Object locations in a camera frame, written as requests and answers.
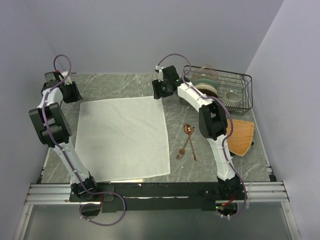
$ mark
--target green plate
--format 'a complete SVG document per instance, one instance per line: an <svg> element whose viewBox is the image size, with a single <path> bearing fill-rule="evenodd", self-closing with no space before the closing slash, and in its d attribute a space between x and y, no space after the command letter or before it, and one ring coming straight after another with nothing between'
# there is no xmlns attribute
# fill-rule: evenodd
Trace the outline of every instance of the green plate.
<svg viewBox="0 0 320 240"><path fill-rule="evenodd" d="M215 89L218 88L218 82L216 80L211 80L211 79L207 79L207 78L199 78L199 79L196 79L196 80L193 80L192 81L192 84L193 85L196 85L196 84L210 84L212 85Z"/></svg>

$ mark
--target metal basket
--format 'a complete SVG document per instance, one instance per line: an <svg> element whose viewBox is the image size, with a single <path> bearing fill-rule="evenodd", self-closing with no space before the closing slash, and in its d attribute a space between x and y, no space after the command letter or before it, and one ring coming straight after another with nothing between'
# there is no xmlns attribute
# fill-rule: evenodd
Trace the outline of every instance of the metal basket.
<svg viewBox="0 0 320 240"><path fill-rule="evenodd" d="M188 72L185 77L190 79L191 76L200 69L200 66L191 66L191 71L189 71L189 65L184 66L183 74ZM253 89L252 89L252 77L247 74L237 73L232 71L224 71L213 69L218 73L217 78L217 95L219 99L223 99L225 94L232 90L234 93L238 94L240 97L240 104L238 107L233 107L230 112L233 114L244 115L253 107ZM189 104L184 99L180 98L181 104Z"/></svg>

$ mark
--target spoon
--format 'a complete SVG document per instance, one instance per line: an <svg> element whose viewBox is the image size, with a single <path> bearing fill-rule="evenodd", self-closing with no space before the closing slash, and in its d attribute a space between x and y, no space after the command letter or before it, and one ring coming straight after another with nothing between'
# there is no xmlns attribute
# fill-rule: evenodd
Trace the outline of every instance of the spoon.
<svg viewBox="0 0 320 240"><path fill-rule="evenodd" d="M190 134L191 133L191 126L190 124L186 123L184 126L183 126L183 130L186 134ZM191 144L191 148L192 148L192 152L193 152L193 159L195 161L197 161L197 157L196 157L196 154L195 154L195 150L194 150L194 146L192 144L192 141L191 141L191 138L189 139L190 140L190 144Z"/></svg>

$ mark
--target wooden utensil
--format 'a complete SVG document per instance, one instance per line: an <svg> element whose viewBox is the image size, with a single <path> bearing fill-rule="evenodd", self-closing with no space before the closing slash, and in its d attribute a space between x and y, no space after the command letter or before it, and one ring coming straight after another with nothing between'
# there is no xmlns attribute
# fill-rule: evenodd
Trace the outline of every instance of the wooden utensil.
<svg viewBox="0 0 320 240"><path fill-rule="evenodd" d="M186 145L187 145L192 133L194 132L194 130L195 130L195 127L191 128L191 132L189 133L187 140L185 141L183 147L180 148L180 150L179 150L179 152L178 152L178 154L176 156L177 160L180 160L182 158L182 156L185 154L185 147L186 147Z"/></svg>
<svg viewBox="0 0 320 240"><path fill-rule="evenodd" d="M190 126L190 124L186 123L186 124L183 126L183 130L184 130L184 132L185 132L186 134L191 133L191 126ZM194 146L193 146L192 141L191 141L191 137L190 137L189 141L190 141L191 148L192 148L193 159L194 159L195 161L197 161L197 157L196 157L196 154L195 154Z"/></svg>

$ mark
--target white cloth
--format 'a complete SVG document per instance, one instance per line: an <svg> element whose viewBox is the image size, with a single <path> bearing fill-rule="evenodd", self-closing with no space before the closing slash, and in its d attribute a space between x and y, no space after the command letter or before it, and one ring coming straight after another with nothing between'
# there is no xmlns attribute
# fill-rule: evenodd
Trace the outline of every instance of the white cloth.
<svg viewBox="0 0 320 240"><path fill-rule="evenodd" d="M81 103L75 150L97 182L170 174L162 101L148 96Z"/></svg>

